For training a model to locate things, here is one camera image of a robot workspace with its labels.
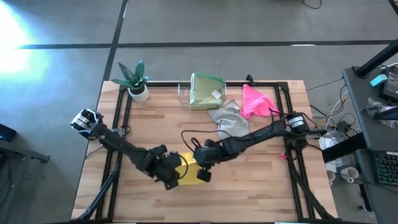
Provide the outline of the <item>grey microfiber towel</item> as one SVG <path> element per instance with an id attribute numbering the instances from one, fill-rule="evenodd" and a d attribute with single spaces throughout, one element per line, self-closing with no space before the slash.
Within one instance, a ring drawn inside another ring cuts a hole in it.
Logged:
<path id="1" fill-rule="evenodd" d="M 208 110 L 210 118 L 218 125 L 218 138 L 241 137 L 249 133 L 248 121 L 240 115 L 241 108 L 231 100 L 223 107 Z"/>

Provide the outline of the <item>crumpled plastic wrap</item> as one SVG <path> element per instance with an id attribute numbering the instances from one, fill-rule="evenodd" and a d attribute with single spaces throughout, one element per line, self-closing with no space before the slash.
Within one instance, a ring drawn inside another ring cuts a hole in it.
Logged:
<path id="1" fill-rule="evenodd" d="M 398 103 L 385 105 L 369 97 L 368 104 L 361 108 L 361 112 L 392 129 L 398 126 Z"/>

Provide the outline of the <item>clear plastic bin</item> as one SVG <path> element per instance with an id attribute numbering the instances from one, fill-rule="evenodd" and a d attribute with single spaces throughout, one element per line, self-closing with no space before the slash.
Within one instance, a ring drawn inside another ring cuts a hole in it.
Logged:
<path id="1" fill-rule="evenodd" d="M 181 104 L 181 107 L 184 108 L 185 110 L 191 110 L 190 109 L 190 82 L 188 83 L 183 83 L 179 82 L 178 83 L 178 100 Z"/>

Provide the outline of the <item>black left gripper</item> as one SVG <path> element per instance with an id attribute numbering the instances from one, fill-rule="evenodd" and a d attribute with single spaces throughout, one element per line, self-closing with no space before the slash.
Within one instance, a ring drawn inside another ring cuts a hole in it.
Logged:
<path id="1" fill-rule="evenodd" d="M 178 186 L 180 173 L 176 168 L 182 165 L 179 153 L 168 152 L 165 145 L 149 149 L 149 165 L 146 168 L 147 174 L 156 182 L 163 182 L 166 190 Z"/>

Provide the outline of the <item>black power adapter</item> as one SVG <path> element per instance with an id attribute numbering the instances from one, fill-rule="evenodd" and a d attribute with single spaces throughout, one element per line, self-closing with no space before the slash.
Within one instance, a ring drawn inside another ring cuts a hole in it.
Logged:
<path id="1" fill-rule="evenodd" d="M 337 124 L 336 131 L 341 132 L 341 133 L 346 133 L 351 129 L 351 125 L 347 123 L 346 121 L 340 121 Z"/>

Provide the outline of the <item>black electronic device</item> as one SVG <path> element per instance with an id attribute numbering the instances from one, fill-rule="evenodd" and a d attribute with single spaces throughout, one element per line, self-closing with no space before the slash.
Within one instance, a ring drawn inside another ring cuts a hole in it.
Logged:
<path id="1" fill-rule="evenodd" d="M 387 80 L 382 84 L 380 96 L 398 102 L 398 67 L 385 69 Z"/>

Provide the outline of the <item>dark grey side desk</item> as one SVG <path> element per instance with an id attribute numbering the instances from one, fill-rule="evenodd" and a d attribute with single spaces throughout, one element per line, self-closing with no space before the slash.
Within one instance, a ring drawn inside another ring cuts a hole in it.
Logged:
<path id="1" fill-rule="evenodd" d="M 366 181 L 365 192 L 378 224 L 398 224 L 398 187 L 377 183 L 373 161 L 374 152 L 389 151 L 398 155 L 398 127 L 390 128 L 361 112 L 361 108 L 368 105 L 368 98 L 387 103 L 379 97 L 379 91 L 369 83 L 376 75 L 377 72 L 372 72 L 367 79 L 362 79 L 356 76 L 353 68 L 343 70 L 343 77 L 366 142 L 366 148 L 356 150 L 354 156 L 359 164 L 361 177 Z"/>

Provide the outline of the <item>clear plastic bag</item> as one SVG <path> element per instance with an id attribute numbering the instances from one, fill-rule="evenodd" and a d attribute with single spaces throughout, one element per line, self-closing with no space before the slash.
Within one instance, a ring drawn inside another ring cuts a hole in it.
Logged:
<path id="1" fill-rule="evenodd" d="M 318 140 L 327 171 L 338 172 L 342 167 L 350 163 L 348 156 L 335 157 L 334 154 L 330 154 L 326 151 L 346 138 L 347 136 L 341 132 L 327 132 Z"/>

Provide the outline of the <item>light blue block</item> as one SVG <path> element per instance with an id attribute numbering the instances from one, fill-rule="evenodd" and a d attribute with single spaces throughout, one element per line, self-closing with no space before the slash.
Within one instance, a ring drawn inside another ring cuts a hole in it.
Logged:
<path id="1" fill-rule="evenodd" d="M 380 75 L 376 76 L 375 78 L 373 78 L 370 81 L 370 84 L 372 87 L 375 87 L 375 86 L 378 86 L 378 85 L 384 83 L 387 79 L 388 79 L 388 77 L 385 74 L 380 74 Z"/>

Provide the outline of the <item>green plant in white pot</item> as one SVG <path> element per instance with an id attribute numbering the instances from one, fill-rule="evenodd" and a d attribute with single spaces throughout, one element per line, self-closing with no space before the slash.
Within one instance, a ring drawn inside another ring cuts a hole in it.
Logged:
<path id="1" fill-rule="evenodd" d="M 136 102 L 144 102 L 149 99 L 149 90 L 147 81 L 149 77 L 145 76 L 144 61 L 140 60 L 134 71 L 122 63 L 118 63 L 124 79 L 112 79 L 111 81 L 119 85 L 120 90 L 128 90 L 131 98 Z"/>

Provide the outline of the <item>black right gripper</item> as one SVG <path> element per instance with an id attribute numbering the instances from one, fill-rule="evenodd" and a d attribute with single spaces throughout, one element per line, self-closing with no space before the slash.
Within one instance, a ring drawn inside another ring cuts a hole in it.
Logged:
<path id="1" fill-rule="evenodd" d="M 232 159 L 232 154 L 230 154 L 219 141 L 215 142 L 207 139 L 205 145 L 202 146 L 196 138 L 193 138 L 192 144 L 195 146 L 193 158 L 197 165 L 200 166 L 200 169 L 197 171 L 197 179 L 204 182 L 209 182 L 211 180 L 212 173 L 210 169 L 215 164 Z"/>

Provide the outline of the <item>grey furniture leg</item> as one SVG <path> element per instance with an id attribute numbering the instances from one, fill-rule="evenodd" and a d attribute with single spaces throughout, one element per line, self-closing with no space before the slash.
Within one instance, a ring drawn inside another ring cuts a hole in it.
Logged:
<path id="1" fill-rule="evenodd" d="M 26 149 L 26 148 L 20 147 L 16 144 L 13 144 L 13 143 L 10 143 L 7 141 L 2 141 L 2 140 L 0 140 L 0 152 L 19 154 L 24 157 L 29 157 L 30 159 L 37 159 L 41 163 L 48 163 L 48 161 L 50 159 L 50 156 L 46 156 L 41 153 L 32 151 L 30 149 Z"/>

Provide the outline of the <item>yellow microfiber towel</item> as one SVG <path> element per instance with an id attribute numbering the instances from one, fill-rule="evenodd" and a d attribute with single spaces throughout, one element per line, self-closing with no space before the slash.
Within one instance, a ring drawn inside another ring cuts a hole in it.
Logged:
<path id="1" fill-rule="evenodd" d="M 178 180 L 179 185 L 200 185 L 203 183 L 202 180 L 197 178 L 197 172 L 201 167 L 197 164 L 193 158 L 192 152 L 185 152 L 181 154 L 181 165 L 175 170 L 180 174 Z"/>

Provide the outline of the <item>black aluminium table frame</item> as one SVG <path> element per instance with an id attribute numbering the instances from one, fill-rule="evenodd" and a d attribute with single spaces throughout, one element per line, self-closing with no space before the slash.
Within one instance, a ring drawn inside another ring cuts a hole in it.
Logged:
<path id="1" fill-rule="evenodd" d="M 302 112 L 311 120 L 303 82 L 255 81 L 279 110 L 269 117 L 249 120 L 250 133 Z M 149 99 L 137 103 L 126 90 L 104 82 L 93 111 L 134 146 L 152 149 L 165 145 L 180 155 L 194 152 L 191 139 L 201 145 L 218 138 L 207 110 L 185 110 L 178 100 L 179 82 L 149 82 Z M 211 180 L 200 185 L 178 185 L 166 190 L 163 182 L 137 170 L 130 159 L 90 140 L 71 222 L 115 223 L 327 223 L 336 220 L 322 152 L 316 136 L 294 149 L 294 141 L 275 137 L 247 148 L 237 158 L 215 164 Z M 287 156 L 281 159 L 280 154 Z"/>

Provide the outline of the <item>black flat beam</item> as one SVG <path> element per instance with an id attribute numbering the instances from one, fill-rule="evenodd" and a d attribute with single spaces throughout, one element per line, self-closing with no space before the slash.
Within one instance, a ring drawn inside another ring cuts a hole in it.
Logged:
<path id="1" fill-rule="evenodd" d="M 334 161 L 348 154 L 352 154 L 358 149 L 367 149 L 367 144 L 363 133 L 355 134 L 352 137 L 322 151 L 325 163 Z"/>

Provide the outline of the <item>sage green microfiber towel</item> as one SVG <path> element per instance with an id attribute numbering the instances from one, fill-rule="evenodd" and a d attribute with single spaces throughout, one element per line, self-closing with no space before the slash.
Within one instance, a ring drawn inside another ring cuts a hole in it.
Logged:
<path id="1" fill-rule="evenodd" d="M 223 77 L 192 73 L 190 80 L 190 109 L 217 109 L 226 100 L 226 82 Z"/>

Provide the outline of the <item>black box with blue light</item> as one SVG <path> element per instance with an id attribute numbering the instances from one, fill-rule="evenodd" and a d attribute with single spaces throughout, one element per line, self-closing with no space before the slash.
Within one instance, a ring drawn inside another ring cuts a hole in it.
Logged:
<path id="1" fill-rule="evenodd" d="M 12 142 L 16 134 L 17 132 L 14 129 L 9 128 L 3 124 L 0 124 L 0 140 L 6 142 Z"/>

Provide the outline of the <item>pink microfiber towel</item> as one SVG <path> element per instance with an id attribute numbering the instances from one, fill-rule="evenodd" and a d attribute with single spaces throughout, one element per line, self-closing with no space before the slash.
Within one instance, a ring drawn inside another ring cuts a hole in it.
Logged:
<path id="1" fill-rule="evenodd" d="M 267 95 L 258 92 L 249 85 L 243 85 L 242 103 L 240 115 L 245 119 L 250 119 L 253 116 L 267 117 L 271 113 L 279 113 L 274 102 Z"/>

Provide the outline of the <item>white mug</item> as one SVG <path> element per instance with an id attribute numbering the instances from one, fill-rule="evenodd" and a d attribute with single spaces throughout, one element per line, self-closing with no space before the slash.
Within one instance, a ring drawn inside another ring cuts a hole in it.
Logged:
<path id="1" fill-rule="evenodd" d="M 347 167 L 340 170 L 340 176 L 349 184 L 353 184 L 359 177 L 359 172 L 354 167 Z"/>

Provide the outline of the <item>black backlit keyboard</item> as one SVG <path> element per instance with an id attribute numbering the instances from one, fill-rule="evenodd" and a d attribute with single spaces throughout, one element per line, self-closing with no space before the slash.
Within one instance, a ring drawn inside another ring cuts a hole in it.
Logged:
<path id="1" fill-rule="evenodd" d="M 376 180 L 380 184 L 398 187 L 398 152 L 374 152 Z"/>

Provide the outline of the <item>black slanted pole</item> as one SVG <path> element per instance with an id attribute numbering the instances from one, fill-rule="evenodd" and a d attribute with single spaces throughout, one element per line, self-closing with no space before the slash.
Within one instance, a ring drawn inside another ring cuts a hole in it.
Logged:
<path id="1" fill-rule="evenodd" d="M 377 55 L 375 55 L 373 58 L 371 58 L 368 62 L 366 62 L 361 67 L 359 67 L 355 71 L 356 76 L 359 78 L 366 78 L 366 76 L 371 71 L 376 69 L 378 66 L 380 66 L 382 63 L 384 63 L 386 60 L 390 59 L 396 53 L 398 53 L 398 39 L 393 41 L 393 43 L 388 45 L 385 49 L 383 49 Z"/>

